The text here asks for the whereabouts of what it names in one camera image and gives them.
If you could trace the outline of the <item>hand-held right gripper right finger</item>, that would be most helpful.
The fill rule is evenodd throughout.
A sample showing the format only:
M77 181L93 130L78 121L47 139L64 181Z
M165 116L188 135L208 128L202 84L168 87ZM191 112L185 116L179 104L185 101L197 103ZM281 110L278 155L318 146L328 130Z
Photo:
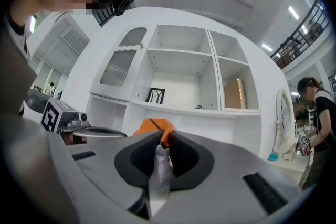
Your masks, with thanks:
M311 194L242 147L184 132L169 145L177 177L155 224L284 224Z

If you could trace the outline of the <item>person's grey shirt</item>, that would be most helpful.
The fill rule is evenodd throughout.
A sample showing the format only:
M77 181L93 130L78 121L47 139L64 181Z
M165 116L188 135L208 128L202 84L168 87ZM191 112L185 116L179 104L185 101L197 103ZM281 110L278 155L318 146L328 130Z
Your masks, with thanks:
M0 29L0 154L20 190L52 224L89 224L86 178L62 138L19 113L35 73Z

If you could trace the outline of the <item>white and black machine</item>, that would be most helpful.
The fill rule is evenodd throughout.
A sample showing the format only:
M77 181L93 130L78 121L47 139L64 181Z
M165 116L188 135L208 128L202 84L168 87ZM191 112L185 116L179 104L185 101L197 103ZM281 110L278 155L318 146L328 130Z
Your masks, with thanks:
M49 96L34 89L30 89L24 100L23 118L41 122Z

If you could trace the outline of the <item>white vanity table with mirror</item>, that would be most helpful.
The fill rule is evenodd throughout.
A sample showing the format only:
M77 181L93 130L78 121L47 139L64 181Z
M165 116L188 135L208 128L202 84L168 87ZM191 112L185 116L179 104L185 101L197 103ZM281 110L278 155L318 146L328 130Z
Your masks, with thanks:
M302 156L298 134L295 133L295 117L291 96L281 88L276 101L276 138L272 152L278 154L276 161L269 163L276 166L296 185L302 187L309 175L314 152Z

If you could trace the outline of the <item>ribbed glass cabinet door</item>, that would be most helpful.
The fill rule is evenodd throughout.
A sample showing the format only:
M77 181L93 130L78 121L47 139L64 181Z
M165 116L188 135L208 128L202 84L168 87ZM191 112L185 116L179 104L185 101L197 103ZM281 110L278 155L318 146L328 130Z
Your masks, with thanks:
M143 50L145 27L127 27L106 54L91 84L90 93L128 102Z

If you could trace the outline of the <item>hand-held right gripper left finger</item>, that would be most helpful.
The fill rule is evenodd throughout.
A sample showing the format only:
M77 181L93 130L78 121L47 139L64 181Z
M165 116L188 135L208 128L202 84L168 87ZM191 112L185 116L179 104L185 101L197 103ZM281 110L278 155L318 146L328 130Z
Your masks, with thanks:
M66 146L48 133L52 164L75 224L160 224L152 217L148 179L162 131Z

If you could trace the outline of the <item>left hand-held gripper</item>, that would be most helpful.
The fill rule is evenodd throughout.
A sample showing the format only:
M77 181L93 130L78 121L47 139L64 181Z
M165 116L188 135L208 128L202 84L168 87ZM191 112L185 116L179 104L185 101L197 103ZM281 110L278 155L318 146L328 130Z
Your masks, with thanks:
M45 106L41 125L46 131L60 134L71 133L74 136L93 138L128 137L121 131L104 127L89 126L87 115L72 108L64 101L49 98Z

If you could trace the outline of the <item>black balcony railing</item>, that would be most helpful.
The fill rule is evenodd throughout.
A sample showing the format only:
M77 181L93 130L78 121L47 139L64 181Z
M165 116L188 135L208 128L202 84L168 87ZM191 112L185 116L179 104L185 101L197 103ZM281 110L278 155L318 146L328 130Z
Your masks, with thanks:
M328 10L322 0L314 0L299 26L270 56L283 69L311 47L330 24Z

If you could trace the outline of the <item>person's left hand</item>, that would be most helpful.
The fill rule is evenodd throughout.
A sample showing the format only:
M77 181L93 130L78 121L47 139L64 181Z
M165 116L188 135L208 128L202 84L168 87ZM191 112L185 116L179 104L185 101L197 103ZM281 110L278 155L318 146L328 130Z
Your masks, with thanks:
M87 139L81 136L73 136L72 134L65 134L62 139L66 145L86 144Z

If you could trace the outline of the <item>black picture frame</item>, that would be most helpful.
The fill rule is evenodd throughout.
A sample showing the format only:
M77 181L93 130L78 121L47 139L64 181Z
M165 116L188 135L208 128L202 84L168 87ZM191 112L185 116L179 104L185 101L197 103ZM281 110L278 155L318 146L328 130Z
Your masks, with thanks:
M146 98L146 102L162 104L164 99L165 89L151 88Z

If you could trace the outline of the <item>tan book on shelf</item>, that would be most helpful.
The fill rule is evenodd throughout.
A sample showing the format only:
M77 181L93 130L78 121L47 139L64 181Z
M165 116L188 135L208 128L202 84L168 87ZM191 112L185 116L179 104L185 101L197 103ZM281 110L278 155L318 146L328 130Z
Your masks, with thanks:
M241 79L235 79L224 87L225 108L246 109L244 85Z

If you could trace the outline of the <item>orange plastic bag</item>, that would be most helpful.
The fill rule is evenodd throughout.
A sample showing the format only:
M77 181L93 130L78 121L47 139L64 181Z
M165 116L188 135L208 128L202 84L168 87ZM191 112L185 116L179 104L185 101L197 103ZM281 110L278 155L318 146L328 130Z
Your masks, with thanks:
M173 164L170 159L168 138L175 131L174 125L167 119L147 118L134 135L141 135L150 131L163 131L154 152L153 172L148 181L149 199L164 202L170 193L173 176Z

